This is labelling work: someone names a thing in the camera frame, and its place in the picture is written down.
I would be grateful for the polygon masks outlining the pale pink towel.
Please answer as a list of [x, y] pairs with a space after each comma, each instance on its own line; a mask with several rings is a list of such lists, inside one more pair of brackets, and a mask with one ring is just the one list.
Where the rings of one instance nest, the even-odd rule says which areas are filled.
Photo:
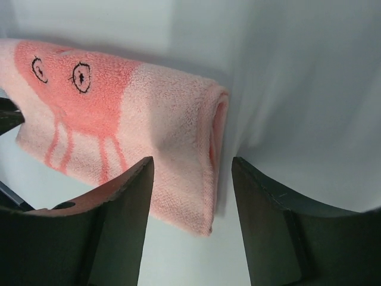
[[115, 55], [2, 39], [1, 88], [24, 117], [16, 141], [37, 160], [99, 186], [151, 156], [151, 215], [211, 233], [225, 87]]

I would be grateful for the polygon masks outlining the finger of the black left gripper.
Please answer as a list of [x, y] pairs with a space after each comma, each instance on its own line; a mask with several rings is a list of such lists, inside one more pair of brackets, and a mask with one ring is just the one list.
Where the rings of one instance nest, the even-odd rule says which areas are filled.
[[0, 102], [0, 135], [25, 122], [19, 108], [8, 98], [1, 98]]

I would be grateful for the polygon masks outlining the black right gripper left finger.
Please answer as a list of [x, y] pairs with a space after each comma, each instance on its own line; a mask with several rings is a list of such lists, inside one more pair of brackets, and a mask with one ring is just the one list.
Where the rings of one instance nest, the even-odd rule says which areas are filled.
[[2, 285], [136, 285], [154, 180], [145, 157], [61, 203], [24, 211], [1, 195]]

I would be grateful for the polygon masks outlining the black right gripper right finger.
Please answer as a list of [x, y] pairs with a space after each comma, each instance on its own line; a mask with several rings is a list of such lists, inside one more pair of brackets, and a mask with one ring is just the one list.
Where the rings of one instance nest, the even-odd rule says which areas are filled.
[[252, 285], [379, 285], [380, 210], [308, 198], [240, 157], [232, 179]]

